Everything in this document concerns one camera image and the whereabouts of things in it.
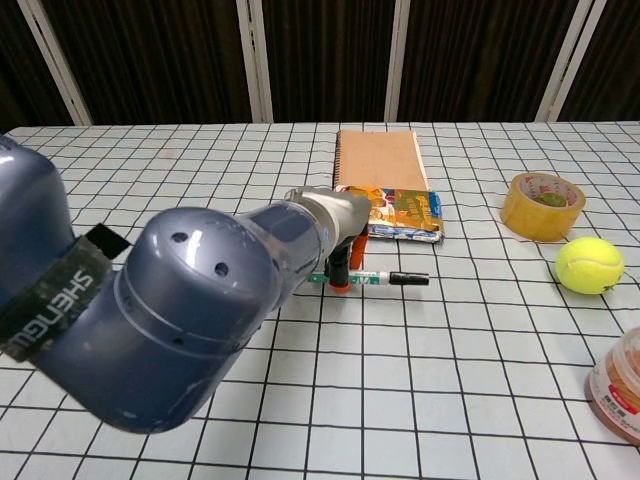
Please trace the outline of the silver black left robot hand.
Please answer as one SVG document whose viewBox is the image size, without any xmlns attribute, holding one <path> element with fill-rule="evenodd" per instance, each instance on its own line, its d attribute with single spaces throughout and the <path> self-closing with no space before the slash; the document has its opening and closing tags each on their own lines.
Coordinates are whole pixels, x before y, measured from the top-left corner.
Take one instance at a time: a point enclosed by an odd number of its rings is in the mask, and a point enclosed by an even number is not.
<svg viewBox="0 0 640 480">
<path fill-rule="evenodd" d="M 324 267 L 329 287 L 338 294 L 347 293 L 351 287 L 350 271 L 362 266 L 369 235 L 370 201 L 348 191 L 315 187 L 292 190 L 288 200 L 315 218 L 322 243 L 319 265 Z"/>
</svg>

